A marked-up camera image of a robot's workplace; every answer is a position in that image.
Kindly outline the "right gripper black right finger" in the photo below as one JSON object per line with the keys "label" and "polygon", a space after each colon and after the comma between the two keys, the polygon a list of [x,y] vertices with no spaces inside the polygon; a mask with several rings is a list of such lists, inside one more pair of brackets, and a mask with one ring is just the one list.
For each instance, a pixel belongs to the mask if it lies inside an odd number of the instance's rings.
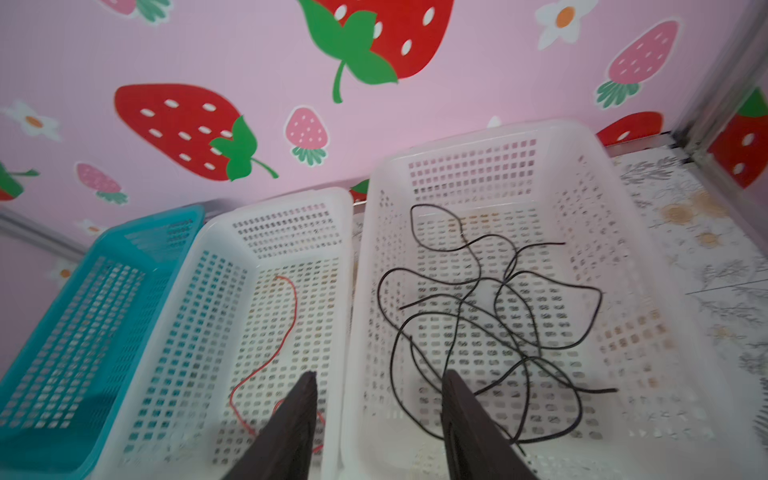
{"label": "right gripper black right finger", "polygon": [[451,479],[536,479],[454,370],[442,378],[441,423]]}

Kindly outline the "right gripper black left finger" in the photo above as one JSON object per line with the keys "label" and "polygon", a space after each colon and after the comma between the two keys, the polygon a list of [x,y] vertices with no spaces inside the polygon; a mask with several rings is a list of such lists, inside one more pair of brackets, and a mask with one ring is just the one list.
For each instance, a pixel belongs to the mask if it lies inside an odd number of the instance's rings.
{"label": "right gripper black left finger", "polygon": [[317,400],[316,373],[307,371],[224,479],[308,479]]}

